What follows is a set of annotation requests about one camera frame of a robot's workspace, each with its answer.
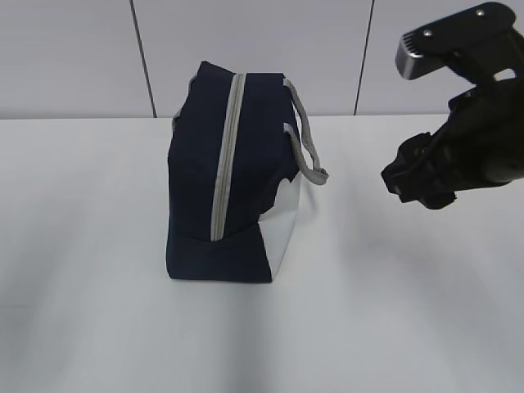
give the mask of navy blue bag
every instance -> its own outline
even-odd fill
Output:
[[[208,62],[173,119],[168,164],[166,264],[178,279],[272,282],[295,223],[300,172],[315,184],[328,179],[283,74],[234,74]]]

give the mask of fabric handle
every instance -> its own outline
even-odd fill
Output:
[[[300,171],[311,183],[318,186],[324,185],[329,177],[328,172],[320,166],[320,159],[318,158],[317,149],[315,149],[313,144],[313,137],[311,136],[311,127],[309,126],[308,116],[305,113],[304,106],[302,101],[298,97],[295,86],[291,83],[289,79],[284,79],[284,86],[287,87],[291,93],[291,99],[293,105],[298,112],[300,117],[300,122],[302,124],[302,130],[300,137],[302,139],[302,144],[293,130],[293,127],[285,123],[284,132],[288,133],[291,138],[291,149],[293,150],[293,155],[295,156],[296,164],[298,165]],[[305,162],[304,154],[302,153],[302,145],[304,149],[309,153],[311,160],[313,161],[313,168],[311,169]]]

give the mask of panel seam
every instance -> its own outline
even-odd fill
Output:
[[[149,72],[147,72],[147,63],[146,57],[144,55],[144,47],[142,45],[142,38],[140,36],[140,29],[138,28],[138,18],[137,12],[134,7],[133,0],[129,0],[129,5],[131,6],[131,14],[133,16],[134,32],[137,36],[138,50],[140,51],[140,58],[142,59],[142,68],[144,71],[144,76],[146,78],[147,93],[149,95],[149,102],[151,103],[151,110],[153,112],[153,117],[156,116],[155,100],[153,99],[153,91],[151,90],[151,83],[149,81]]]
[[[368,54],[369,35],[371,33],[371,24],[373,20],[374,8],[375,0],[371,0],[371,8],[369,10],[368,32],[366,33],[366,41],[364,43],[364,54],[362,55],[362,65],[360,66],[359,87],[357,88],[357,97],[355,99],[355,109],[353,111],[353,116],[357,114],[357,110],[359,109],[360,88],[362,87],[362,78],[364,77],[364,68],[366,65],[366,56]]]

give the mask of white table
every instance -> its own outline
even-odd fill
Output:
[[[524,181],[402,205],[444,116],[313,118],[276,282],[165,272],[170,120],[0,122],[0,391],[522,392]]]

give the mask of zipper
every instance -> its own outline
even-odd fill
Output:
[[[220,148],[219,166],[216,172],[215,194],[213,195],[213,210],[211,211],[212,242],[224,238],[226,214],[228,213],[229,191],[233,172],[233,158],[237,144],[238,121],[244,98],[246,74],[235,74],[229,90],[228,108],[224,121],[222,146]]]

